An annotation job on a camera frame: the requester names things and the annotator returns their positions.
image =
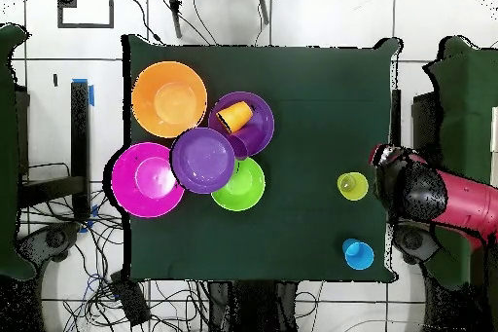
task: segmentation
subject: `orange bowl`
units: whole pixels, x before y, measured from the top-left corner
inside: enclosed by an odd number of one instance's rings
[[[189,66],[162,61],[143,70],[131,93],[136,121],[159,137],[176,137],[195,128],[207,108],[204,83]]]

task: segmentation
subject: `green cloth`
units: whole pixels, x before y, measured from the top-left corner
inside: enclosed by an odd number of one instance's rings
[[[253,159],[267,186],[244,212],[222,209],[210,195],[186,192],[163,217],[131,216],[131,277],[392,281],[384,267],[385,211],[370,190],[358,202],[338,191],[338,177],[374,170],[368,157],[386,142],[391,57],[396,39],[378,49],[159,47],[128,36],[131,83],[149,65],[185,63],[204,81],[208,110],[229,92],[267,101],[275,118],[268,147]],[[154,137],[131,112],[132,143]],[[341,250],[356,238],[374,250],[373,265],[349,268]]]
[[[34,267],[16,253],[18,234],[18,115],[14,90],[14,71],[11,57],[14,49],[23,43],[26,32],[14,24],[0,24],[0,276],[27,280],[36,275]]]
[[[498,106],[498,52],[472,48],[461,37],[445,39],[443,59],[432,63],[444,119],[440,141],[443,165],[465,177],[489,183],[491,174],[492,108]],[[468,241],[445,228],[436,228],[444,250],[425,265],[448,289],[471,281]]]

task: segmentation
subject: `yellow cup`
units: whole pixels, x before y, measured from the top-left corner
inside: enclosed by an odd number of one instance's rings
[[[344,173],[338,177],[338,190],[349,201],[359,201],[369,191],[369,181],[357,171]]]
[[[216,113],[216,117],[228,133],[234,133],[251,120],[253,111],[245,101],[238,101],[236,104],[220,110]]]

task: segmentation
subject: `orange cup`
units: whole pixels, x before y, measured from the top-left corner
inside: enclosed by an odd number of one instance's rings
[[[245,101],[238,101],[236,104],[220,110],[216,113],[216,117],[228,133],[234,133],[251,120],[253,111]]]

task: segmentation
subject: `white tiled floor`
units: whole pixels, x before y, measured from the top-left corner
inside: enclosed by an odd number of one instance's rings
[[[176,38],[171,13],[162,0],[138,0],[151,29],[164,44],[205,44],[183,20],[183,38]],[[277,46],[372,47],[380,39],[396,36],[404,42],[400,53],[399,87],[402,90],[402,142],[411,145],[410,106],[412,98],[432,90],[422,66],[435,59],[440,41],[462,34],[474,44],[488,47],[498,40],[498,20],[493,0],[273,0],[271,44]],[[89,13],[88,8],[96,7]],[[102,170],[123,142],[122,34],[150,37],[139,7],[131,0],[114,0],[114,28],[58,29],[56,0],[0,0],[0,23],[26,26],[31,37],[14,52],[12,67],[20,85],[31,93],[29,116],[30,162],[66,162],[70,165],[69,86],[72,79],[85,78],[94,85],[95,105],[90,108],[91,179],[102,180]],[[219,44],[253,45],[260,32],[258,0],[196,0],[204,23]],[[66,22],[104,22],[106,0],[78,0],[76,9],[65,9]],[[193,0],[184,0],[182,16],[210,42],[196,16]],[[269,27],[264,26],[258,45],[269,44]],[[53,83],[57,75],[57,87]],[[40,177],[63,175],[62,168],[38,169]],[[92,183],[92,190],[101,189]],[[107,206],[106,212],[113,212]],[[30,220],[37,217],[30,215]],[[98,232],[103,227],[95,225]],[[115,231],[112,239],[123,240]],[[87,268],[95,272],[94,244],[88,234],[79,234],[78,246]],[[121,267],[123,246],[106,245],[110,272]],[[43,298],[49,332],[61,332],[68,318],[62,299],[75,309],[83,297],[88,277],[76,248],[60,264],[51,263],[45,275]],[[424,288],[417,267],[410,267],[393,252],[392,268],[400,276],[395,283],[326,283],[323,286],[313,332],[416,332],[423,321]],[[160,281],[164,295],[186,289],[183,281]],[[320,282],[302,282],[300,291],[317,296]],[[151,306],[162,297],[152,282]],[[178,294],[185,300],[185,293]],[[301,294],[297,313],[306,314],[313,304]],[[160,317],[191,315],[185,302],[162,303],[153,308]],[[300,332],[311,332],[314,313],[298,319]],[[130,332],[127,325],[122,332]],[[173,332],[158,325],[155,332]]]

